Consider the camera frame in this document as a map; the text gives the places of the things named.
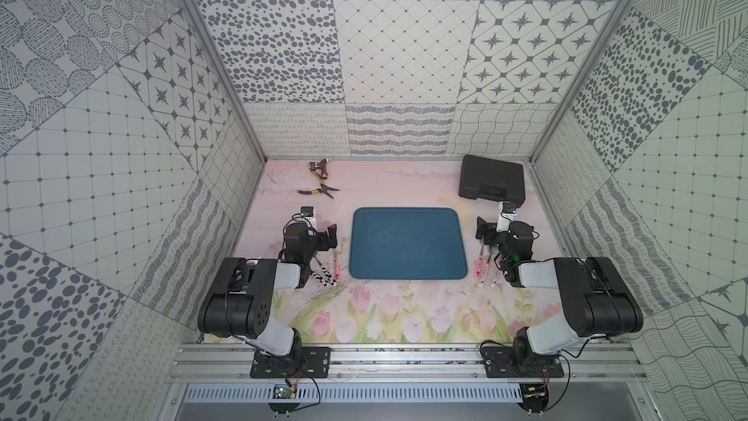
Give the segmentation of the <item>white hello kitty fork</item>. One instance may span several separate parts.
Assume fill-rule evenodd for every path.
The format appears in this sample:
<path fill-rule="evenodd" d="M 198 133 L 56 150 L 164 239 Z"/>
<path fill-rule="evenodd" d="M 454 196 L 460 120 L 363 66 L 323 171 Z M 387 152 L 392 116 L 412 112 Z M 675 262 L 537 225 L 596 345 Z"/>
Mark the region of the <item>white hello kitty fork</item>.
<path fill-rule="evenodd" d="M 493 263 L 496 268 L 496 272 L 495 272 L 494 278 L 492 279 L 491 287 L 496 288 L 496 286 L 498 286 L 499 284 L 500 278 L 503 278 L 505 276 L 504 256 L 502 255 L 502 253 L 497 253 L 494 256 Z"/>

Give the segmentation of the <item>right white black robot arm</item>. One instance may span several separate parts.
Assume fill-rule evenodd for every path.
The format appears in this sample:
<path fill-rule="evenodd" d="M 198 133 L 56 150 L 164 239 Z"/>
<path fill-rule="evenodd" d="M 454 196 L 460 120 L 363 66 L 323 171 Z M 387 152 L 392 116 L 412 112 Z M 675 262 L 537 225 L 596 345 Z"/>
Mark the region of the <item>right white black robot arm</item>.
<path fill-rule="evenodd" d="M 534 259 L 534 227 L 512 220 L 501 225 L 476 220 L 475 238 L 497 254 L 494 266 L 513 288 L 542 288 L 559 293 L 561 310 L 539 325 L 517 331 L 508 354 L 491 343 L 483 352 L 492 364 L 508 362 L 523 373 L 550 368 L 570 347 L 591 339 L 638 333 L 643 311 L 608 257 L 560 256 Z"/>

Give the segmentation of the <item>pink strawberry handle fork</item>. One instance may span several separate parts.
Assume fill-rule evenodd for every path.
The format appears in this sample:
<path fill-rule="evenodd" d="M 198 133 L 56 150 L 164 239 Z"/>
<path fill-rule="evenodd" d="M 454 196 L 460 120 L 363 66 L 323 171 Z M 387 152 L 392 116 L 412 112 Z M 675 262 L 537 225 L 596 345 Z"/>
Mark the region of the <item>pink strawberry handle fork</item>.
<path fill-rule="evenodd" d="M 335 283 L 338 284 L 341 281 L 341 267 L 336 249 L 333 250 L 333 267 L 334 280 Z"/>

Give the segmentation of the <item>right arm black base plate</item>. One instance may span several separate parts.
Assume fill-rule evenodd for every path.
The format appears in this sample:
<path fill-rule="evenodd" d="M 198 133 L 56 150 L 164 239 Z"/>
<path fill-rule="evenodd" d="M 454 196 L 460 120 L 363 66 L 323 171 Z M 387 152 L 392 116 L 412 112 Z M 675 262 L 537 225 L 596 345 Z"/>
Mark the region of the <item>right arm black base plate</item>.
<path fill-rule="evenodd" d="M 488 378 L 563 378 L 565 371 L 559 358 L 530 353 L 526 357 L 516 356 L 506 346 L 487 345 L 478 350 Z"/>

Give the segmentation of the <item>cow pattern handle spoon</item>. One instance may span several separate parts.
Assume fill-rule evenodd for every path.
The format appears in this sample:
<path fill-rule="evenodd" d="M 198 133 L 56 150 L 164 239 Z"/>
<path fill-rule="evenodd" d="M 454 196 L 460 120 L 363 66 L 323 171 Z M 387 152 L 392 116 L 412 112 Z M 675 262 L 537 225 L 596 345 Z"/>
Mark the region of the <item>cow pattern handle spoon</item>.
<path fill-rule="evenodd" d="M 334 276 L 317 257 L 315 257 L 315 262 L 317 263 L 317 265 L 319 265 L 319 270 L 321 270 L 321 273 L 323 273 L 323 284 L 325 284 L 325 286 L 335 287 L 337 285 L 337 281 L 335 280 Z"/>

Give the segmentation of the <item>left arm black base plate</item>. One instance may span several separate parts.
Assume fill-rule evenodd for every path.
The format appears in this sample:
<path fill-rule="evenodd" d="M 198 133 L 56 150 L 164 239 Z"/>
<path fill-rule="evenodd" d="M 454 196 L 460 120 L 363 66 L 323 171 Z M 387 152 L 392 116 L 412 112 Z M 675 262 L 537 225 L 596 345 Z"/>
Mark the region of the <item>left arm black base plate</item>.
<path fill-rule="evenodd" d="M 284 357 L 256 352 L 251 366 L 252 379 L 327 378 L 331 348 L 303 346 L 295 354 Z"/>

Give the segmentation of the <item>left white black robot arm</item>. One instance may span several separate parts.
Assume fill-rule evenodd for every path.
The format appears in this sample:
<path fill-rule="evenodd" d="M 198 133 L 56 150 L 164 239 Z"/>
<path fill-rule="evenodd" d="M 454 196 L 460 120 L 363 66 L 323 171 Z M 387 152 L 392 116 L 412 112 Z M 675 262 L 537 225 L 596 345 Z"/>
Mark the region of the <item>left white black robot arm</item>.
<path fill-rule="evenodd" d="M 325 286 L 336 279 L 323 266 L 312 268 L 320 251 L 337 249 L 337 225 L 319 231 L 313 214 L 294 214 L 282 230 L 276 258 L 223 259 L 198 311 L 201 333 L 234 337 L 262 354 L 297 364 L 302 340 L 296 329 L 272 316 L 278 290 L 301 290 L 311 277 Z"/>

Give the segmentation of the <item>cow pattern handle fork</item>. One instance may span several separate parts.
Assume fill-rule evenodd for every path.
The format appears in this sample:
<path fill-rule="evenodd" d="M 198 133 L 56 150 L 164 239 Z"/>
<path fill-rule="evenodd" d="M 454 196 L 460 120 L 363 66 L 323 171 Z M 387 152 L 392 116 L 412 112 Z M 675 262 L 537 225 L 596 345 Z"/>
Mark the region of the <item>cow pattern handle fork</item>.
<path fill-rule="evenodd" d="M 317 265 L 317 263 L 315 262 L 315 257 L 317 256 L 316 255 L 313 256 L 314 266 L 312 268 L 312 275 L 319 281 L 319 283 L 323 287 L 329 288 L 329 286 L 325 286 L 325 284 L 323 284 L 323 273 L 321 273 L 321 270 L 319 270 L 319 265 Z"/>

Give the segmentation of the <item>white hello kitty spoon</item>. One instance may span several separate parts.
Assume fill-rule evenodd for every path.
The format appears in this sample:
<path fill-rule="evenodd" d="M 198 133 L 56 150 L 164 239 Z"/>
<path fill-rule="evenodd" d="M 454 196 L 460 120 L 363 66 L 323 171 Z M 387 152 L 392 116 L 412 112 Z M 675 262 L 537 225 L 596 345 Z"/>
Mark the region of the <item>white hello kitty spoon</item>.
<path fill-rule="evenodd" d="M 479 286 L 489 286 L 492 283 L 493 278 L 495 277 L 495 269 L 496 266 L 493 262 L 493 249 L 488 248 L 486 253 L 481 257 L 482 259 L 482 270 L 481 270 L 481 279 L 479 282 Z"/>

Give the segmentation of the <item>pink strawberry handle spoon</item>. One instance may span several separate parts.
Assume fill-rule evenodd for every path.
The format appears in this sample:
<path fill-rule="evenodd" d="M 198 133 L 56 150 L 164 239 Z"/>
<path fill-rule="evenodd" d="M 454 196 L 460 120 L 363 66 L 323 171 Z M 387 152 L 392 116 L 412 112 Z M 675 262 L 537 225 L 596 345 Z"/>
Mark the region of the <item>pink strawberry handle spoon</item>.
<path fill-rule="evenodd" d="M 478 254 L 478 259 L 475 263 L 475 280 L 479 283 L 479 286 L 483 286 L 484 284 L 484 255 L 485 255 L 485 245 L 481 245 L 480 251 Z"/>

